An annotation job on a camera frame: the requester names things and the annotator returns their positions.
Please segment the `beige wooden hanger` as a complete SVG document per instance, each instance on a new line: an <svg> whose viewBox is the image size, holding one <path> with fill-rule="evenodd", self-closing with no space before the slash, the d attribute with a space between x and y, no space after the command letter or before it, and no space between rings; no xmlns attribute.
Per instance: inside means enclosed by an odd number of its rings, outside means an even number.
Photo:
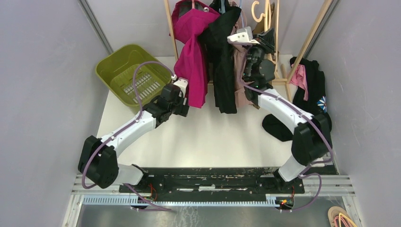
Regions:
<svg viewBox="0 0 401 227"><path fill-rule="evenodd" d="M255 0L251 6L251 14L253 20L260 22L265 17L264 26L265 31L270 28L275 28L275 52L273 54L267 54L266 58L270 60L274 65L274 80L279 79L278 74L278 61L279 61L279 0Z"/></svg>

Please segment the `brown skirt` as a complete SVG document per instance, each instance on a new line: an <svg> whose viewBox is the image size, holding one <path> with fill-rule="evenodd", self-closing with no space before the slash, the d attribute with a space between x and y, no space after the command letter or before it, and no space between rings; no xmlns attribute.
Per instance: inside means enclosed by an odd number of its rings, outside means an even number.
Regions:
<svg viewBox="0 0 401 227"><path fill-rule="evenodd" d="M262 20L256 24L255 28L253 29L253 34L260 34L265 31L264 21L265 17L263 17Z"/></svg>

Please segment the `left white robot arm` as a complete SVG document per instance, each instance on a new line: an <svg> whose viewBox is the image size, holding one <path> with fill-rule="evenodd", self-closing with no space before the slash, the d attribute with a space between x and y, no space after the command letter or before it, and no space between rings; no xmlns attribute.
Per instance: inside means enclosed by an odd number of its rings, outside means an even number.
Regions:
<svg viewBox="0 0 401 227"><path fill-rule="evenodd" d="M84 182L88 178L102 189L113 183L128 183L135 191L144 192L149 185L145 177L147 171L135 164L119 164L117 158L137 139L166 122L171 115L187 116L187 87L188 81L185 79L165 85L160 95L123 126L100 138L86 138L78 162L83 187L88 188Z"/></svg>

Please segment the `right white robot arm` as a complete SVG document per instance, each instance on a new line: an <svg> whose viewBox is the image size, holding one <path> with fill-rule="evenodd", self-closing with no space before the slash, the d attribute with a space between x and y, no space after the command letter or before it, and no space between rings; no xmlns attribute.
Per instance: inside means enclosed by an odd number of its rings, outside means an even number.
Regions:
<svg viewBox="0 0 401 227"><path fill-rule="evenodd" d="M294 179L319 163L319 158L332 153L332 142L327 118L300 109L284 99L270 84L275 78L275 66L265 55L275 50L274 36L273 28L254 35L250 27L245 27L234 37L248 46L241 75L246 98L268 110L293 136L291 156L274 172L274 189L285 193L292 187Z"/></svg>

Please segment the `light blue hanger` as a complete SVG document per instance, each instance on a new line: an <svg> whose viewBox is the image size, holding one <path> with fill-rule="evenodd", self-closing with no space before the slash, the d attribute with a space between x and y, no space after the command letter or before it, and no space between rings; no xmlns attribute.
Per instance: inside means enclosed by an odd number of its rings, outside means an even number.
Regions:
<svg viewBox="0 0 401 227"><path fill-rule="evenodd" d="M220 0L219 3L221 20L235 29L243 28L244 17L239 2L235 0Z"/></svg>

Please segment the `magenta skirt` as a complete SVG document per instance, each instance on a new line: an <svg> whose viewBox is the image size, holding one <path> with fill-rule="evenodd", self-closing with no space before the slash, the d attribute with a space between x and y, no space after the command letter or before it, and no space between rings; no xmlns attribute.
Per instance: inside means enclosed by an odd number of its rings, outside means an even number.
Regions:
<svg viewBox="0 0 401 227"><path fill-rule="evenodd" d="M171 15L174 38L183 43L174 71L179 78L188 80L187 98L191 107L202 108L207 94L207 67L203 47L198 36L216 20L219 13L203 2L181 0L175 4Z"/></svg>

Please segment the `black hanging garment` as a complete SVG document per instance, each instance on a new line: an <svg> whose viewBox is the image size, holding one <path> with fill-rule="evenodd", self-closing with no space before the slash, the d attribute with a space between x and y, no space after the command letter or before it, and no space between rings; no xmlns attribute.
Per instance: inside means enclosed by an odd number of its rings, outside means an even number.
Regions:
<svg viewBox="0 0 401 227"><path fill-rule="evenodd" d="M215 105L222 114L235 114L234 47L227 37L240 18L241 9L227 0L215 0L210 4L219 16L199 35L205 45L208 63L212 66Z"/></svg>

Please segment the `pink cloth on pile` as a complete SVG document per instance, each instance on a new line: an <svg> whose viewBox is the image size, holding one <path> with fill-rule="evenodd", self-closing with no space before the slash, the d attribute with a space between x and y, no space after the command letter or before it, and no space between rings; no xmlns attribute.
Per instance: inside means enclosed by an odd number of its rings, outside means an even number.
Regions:
<svg viewBox="0 0 401 227"><path fill-rule="evenodd" d="M309 93L308 93L308 85L306 78L306 69L304 65L299 64L295 69L295 72L290 80L290 84L293 84L297 87L300 87L304 90L304 101L308 101Z"/></svg>

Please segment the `light pink hanging dress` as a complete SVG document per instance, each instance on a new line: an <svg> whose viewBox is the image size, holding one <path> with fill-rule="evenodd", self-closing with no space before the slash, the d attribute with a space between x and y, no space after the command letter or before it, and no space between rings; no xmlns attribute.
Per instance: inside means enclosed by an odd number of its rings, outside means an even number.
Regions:
<svg viewBox="0 0 401 227"><path fill-rule="evenodd" d="M246 16L244 17L244 27L247 25ZM237 29L233 28L232 35L237 32ZM234 48L233 59L234 59L234 71L235 71L235 105L238 108L244 107L246 105L252 105L244 93L244 86L242 80L242 74L244 72L244 56L246 48L240 44L231 44Z"/></svg>

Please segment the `black garment pile with flower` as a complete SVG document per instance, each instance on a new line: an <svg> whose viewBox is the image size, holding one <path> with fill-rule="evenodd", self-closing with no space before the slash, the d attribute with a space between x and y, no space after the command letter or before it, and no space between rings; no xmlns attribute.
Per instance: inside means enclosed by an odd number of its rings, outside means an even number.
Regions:
<svg viewBox="0 0 401 227"><path fill-rule="evenodd" d="M302 58L299 64L304 65L306 69L309 99L304 101L305 92L297 87L292 103L313 115L323 114L328 119L329 131L331 131L332 121L328 113L324 72L319 69L319 63L316 60L310 61ZM293 138L291 131L272 114L265 116L262 127L268 134L282 142L290 141Z"/></svg>

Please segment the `hangers bundle in corner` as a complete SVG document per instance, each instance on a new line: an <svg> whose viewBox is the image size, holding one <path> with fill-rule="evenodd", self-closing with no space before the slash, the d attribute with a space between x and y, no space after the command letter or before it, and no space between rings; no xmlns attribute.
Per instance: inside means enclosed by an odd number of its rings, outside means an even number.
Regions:
<svg viewBox="0 0 401 227"><path fill-rule="evenodd" d="M329 208L328 219L331 227L357 227L347 212L338 206Z"/></svg>

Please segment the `wooden clothes rack frame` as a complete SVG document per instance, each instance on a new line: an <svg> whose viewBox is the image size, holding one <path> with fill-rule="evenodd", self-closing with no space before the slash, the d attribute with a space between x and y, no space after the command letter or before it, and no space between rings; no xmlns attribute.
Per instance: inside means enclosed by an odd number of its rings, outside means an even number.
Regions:
<svg viewBox="0 0 401 227"><path fill-rule="evenodd" d="M170 4L169 0L163 0L170 32L173 31L170 6L174 8L178 1L173 0L173 3ZM234 1L242 7L248 25L255 24L251 13L254 0ZM275 16L277 12L279 17L276 30L279 38L278 61L281 67L279 72L281 72L281 77L287 78L292 70L288 67L284 68L284 56L287 56L285 54L291 53L293 56L307 58L339 0L270 0L271 4L273 2L277 7L273 14ZM293 101L296 87L287 83L285 85L287 98L289 101Z"/></svg>

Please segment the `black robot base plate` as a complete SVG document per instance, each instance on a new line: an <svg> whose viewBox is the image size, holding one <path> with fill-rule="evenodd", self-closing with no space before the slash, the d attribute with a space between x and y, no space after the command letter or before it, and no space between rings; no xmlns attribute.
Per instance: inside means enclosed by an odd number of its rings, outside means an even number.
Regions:
<svg viewBox="0 0 401 227"><path fill-rule="evenodd" d="M289 183L277 179L276 167L145 168L134 190L150 193L157 202L265 201L267 194L305 193L299 178Z"/></svg>

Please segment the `grey wall conduit strip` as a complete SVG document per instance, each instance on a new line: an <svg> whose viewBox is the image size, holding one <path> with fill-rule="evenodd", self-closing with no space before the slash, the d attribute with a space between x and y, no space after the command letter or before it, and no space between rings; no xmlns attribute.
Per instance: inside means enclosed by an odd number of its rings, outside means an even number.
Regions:
<svg viewBox="0 0 401 227"><path fill-rule="evenodd" d="M103 47L106 49L108 54L113 53L113 49L103 31L101 28L93 10L90 7L90 4L87 0L78 0L78 3L82 7L86 17L88 18L92 28L94 29L96 35L98 36L100 42L102 43Z"/></svg>

